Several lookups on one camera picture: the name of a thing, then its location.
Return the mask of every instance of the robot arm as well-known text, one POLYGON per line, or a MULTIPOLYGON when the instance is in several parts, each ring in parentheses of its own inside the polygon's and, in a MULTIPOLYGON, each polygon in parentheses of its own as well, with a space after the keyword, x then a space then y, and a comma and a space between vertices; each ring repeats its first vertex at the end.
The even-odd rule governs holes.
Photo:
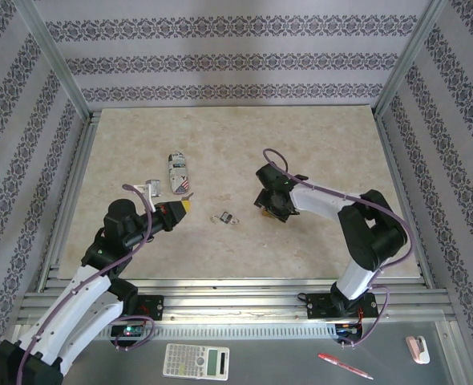
MULTIPOLYGON (((172 231, 190 205, 188 201, 171 201, 155 206, 150 203, 155 211, 147 242, 152 241, 161 230, 172 231)), ((82 266, 50 309, 16 343, 3 341, 0 344, 0 384, 16 384, 22 357, 44 322, 49 323, 24 362, 25 384, 62 383, 63 376, 78 354, 106 325, 123 314, 135 311, 138 290, 119 278, 131 258, 76 291, 81 282, 125 258, 143 241, 148 230, 147 214, 138 216, 135 205, 127 199, 112 202, 103 222, 104 227, 87 249, 82 266), (73 294, 71 298, 59 307, 60 302, 70 294, 73 294)))
MULTIPOLYGON (((298 215, 298 210, 310 211, 342 226, 351 260, 345 273, 331 288, 331 302, 341 316, 347 315, 354 303, 370 288, 370 282, 381 266, 406 244, 406 232, 385 213, 363 203, 344 200, 298 184, 271 164, 260 168, 257 177, 264 188, 254 204, 261 208, 264 215, 286 222, 290 215, 298 215)), ((303 175, 295 177, 308 179, 303 175)), ((345 196, 361 198, 391 210, 384 196, 375 190, 361 196, 348 193, 345 196)))

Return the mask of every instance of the marble surface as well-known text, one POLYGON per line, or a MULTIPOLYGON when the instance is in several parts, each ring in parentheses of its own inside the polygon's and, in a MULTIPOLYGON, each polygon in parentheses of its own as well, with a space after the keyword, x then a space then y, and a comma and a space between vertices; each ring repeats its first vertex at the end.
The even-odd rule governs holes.
MULTIPOLYGON (((290 172, 346 192, 381 191, 398 199, 367 106, 192 107, 105 109, 99 121, 59 276, 71 278, 103 224, 108 205, 138 197, 123 183, 168 182, 168 155, 185 154, 192 211, 171 233, 159 233, 125 269, 125 278, 337 278, 350 256, 340 225, 312 213, 285 224, 253 205, 261 184, 261 151, 282 152, 290 172), (238 225, 213 224, 228 211, 238 225)), ((417 277, 414 258, 386 271, 417 277)))

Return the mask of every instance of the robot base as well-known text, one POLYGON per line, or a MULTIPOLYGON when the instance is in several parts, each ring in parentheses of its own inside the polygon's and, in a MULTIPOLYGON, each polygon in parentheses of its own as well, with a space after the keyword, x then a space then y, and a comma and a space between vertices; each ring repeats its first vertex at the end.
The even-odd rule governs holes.
POLYGON ((375 296, 372 293, 364 293, 360 298, 357 298, 352 306, 346 309, 346 314, 334 307, 331 301, 331 293, 312 293, 304 294, 305 299, 298 295, 306 304, 308 319, 353 319, 358 320, 358 311, 361 309, 363 318, 376 318, 379 316, 378 305, 375 301, 375 296))

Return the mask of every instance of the patterned wallpaper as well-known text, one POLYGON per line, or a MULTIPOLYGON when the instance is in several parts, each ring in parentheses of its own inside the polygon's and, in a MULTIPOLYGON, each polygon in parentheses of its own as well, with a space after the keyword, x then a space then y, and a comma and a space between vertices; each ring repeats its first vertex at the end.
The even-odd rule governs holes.
POLYGON ((446 5, 382 122, 473 362, 473 1, 446 5))
POLYGON ((40 0, 91 109, 363 104, 428 0, 40 0))
POLYGON ((0 340, 46 251, 82 126, 13 3, 0 0, 0 340))

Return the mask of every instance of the red pen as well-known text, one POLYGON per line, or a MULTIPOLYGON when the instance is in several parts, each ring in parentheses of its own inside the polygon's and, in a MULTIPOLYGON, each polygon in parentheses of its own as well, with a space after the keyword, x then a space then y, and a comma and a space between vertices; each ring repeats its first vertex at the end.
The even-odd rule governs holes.
POLYGON ((366 379, 374 379, 372 376, 370 376, 368 373, 365 373, 364 371, 360 371, 359 369, 356 369, 355 367, 351 367, 347 365, 346 363, 340 362, 339 359, 332 355, 326 355, 320 353, 318 355, 320 359, 323 359, 324 361, 327 361, 328 363, 332 363, 333 365, 336 365, 337 367, 343 367, 344 369, 348 371, 352 371, 355 375, 360 375, 361 377, 365 377, 366 379))

